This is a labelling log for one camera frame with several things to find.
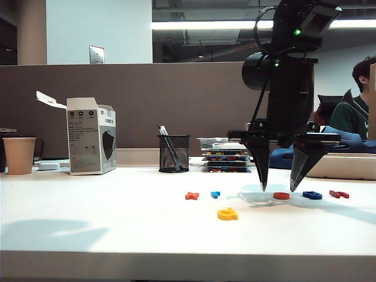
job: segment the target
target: cubicle partition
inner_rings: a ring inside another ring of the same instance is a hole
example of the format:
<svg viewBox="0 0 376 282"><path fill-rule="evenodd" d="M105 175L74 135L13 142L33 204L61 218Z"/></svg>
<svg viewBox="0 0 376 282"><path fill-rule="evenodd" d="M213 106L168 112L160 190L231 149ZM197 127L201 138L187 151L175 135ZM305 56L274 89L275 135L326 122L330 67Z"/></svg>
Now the cubicle partition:
<svg viewBox="0 0 376 282"><path fill-rule="evenodd" d="M0 66L0 127L44 140L44 156L68 155L63 109L36 100L39 90L66 98L94 97L116 111L117 147L158 147L157 125L188 134L190 154L200 154L197 137L223 137L243 129L259 91L248 89L240 62ZM266 115L264 99L259 116Z"/></svg>

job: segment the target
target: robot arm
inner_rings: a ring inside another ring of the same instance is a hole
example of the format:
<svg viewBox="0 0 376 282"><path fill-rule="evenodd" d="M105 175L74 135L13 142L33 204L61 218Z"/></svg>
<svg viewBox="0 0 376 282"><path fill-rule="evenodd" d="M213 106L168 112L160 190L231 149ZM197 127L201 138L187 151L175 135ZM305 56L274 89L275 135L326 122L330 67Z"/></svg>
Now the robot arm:
<svg viewBox="0 0 376 282"><path fill-rule="evenodd" d="M257 23L262 15L275 9L271 43L257 39ZM269 165L269 144L287 148L294 144L290 190L295 191L310 169L326 154L325 144L338 144L336 134L308 132L314 99L314 64L307 52L321 47L323 33L341 13L328 1L281 0L278 7L267 7L256 20L255 38L260 53L250 55L242 68L244 83L261 95L248 131L229 131L230 140L244 144L252 154L258 176L265 191ZM303 53L301 57L292 53ZM269 91L267 116L258 119L265 91Z"/></svg>

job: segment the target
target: ceiling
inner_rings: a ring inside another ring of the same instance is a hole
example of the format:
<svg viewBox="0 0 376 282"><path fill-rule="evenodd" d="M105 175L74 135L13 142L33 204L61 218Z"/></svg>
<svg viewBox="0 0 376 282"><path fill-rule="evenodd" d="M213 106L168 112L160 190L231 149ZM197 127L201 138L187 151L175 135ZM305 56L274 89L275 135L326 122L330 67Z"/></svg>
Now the ceiling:
<svg viewBox="0 0 376 282"><path fill-rule="evenodd" d="M153 22L170 21L239 21L255 20L265 6L278 5L279 0L154 0ZM340 19L376 19L375 1L327 0L342 7ZM272 19L273 12L263 19ZM362 30L374 34L374 29ZM218 62L244 61L257 52L253 31L153 31L154 62ZM261 37L267 39L270 32ZM371 43L372 37L357 29L329 30L323 51Z"/></svg>
<svg viewBox="0 0 376 282"><path fill-rule="evenodd" d="M17 65L15 1L0 0L0 65Z"/></svg>

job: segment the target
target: fluorescent light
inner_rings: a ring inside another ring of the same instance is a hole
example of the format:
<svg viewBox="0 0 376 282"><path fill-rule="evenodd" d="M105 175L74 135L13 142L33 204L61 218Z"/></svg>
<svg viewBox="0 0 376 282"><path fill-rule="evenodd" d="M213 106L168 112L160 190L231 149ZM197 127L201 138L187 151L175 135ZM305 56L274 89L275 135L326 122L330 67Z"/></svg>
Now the fluorescent light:
<svg viewBox="0 0 376 282"><path fill-rule="evenodd" d="M330 28L376 28L376 19L339 19Z"/></svg>
<svg viewBox="0 0 376 282"><path fill-rule="evenodd" d="M152 22L154 30L253 29L255 21ZM259 29L273 27L273 21L260 21ZM376 19L336 20L330 28L376 28Z"/></svg>
<svg viewBox="0 0 376 282"><path fill-rule="evenodd" d="M152 22L152 29L253 29L255 21L214 21L214 22ZM272 28L273 21L260 21L258 28Z"/></svg>

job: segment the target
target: cable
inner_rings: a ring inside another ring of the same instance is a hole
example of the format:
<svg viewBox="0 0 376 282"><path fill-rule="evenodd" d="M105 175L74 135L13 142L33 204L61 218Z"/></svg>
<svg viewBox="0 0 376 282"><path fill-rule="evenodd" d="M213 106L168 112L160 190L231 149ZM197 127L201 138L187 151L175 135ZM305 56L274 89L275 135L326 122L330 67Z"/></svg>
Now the cable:
<svg viewBox="0 0 376 282"><path fill-rule="evenodd" d="M275 6L268 6L268 7L265 7L264 9L262 9L260 11L259 15L256 18L256 22L254 23L254 29L253 29L254 40L256 41L256 44L261 49L261 51L265 52L265 53L268 53L268 52L266 52L266 50L264 49L263 45L260 42L260 39L259 39L259 28L257 27L257 24L261 20L261 18L265 15L265 13L268 12L268 11L270 11L270 10L277 10L277 7L275 7Z"/></svg>
<svg viewBox="0 0 376 282"><path fill-rule="evenodd" d="M257 101L257 105L256 105L256 108L255 108L253 116L252 116L251 124L254 122L254 120L256 119L257 113L259 112L259 108L261 106L261 102L264 99L265 89L266 89L268 82L269 82L269 75L266 76L266 79L265 79L265 82L264 82L264 85L263 85L263 89L261 90L260 97Z"/></svg>

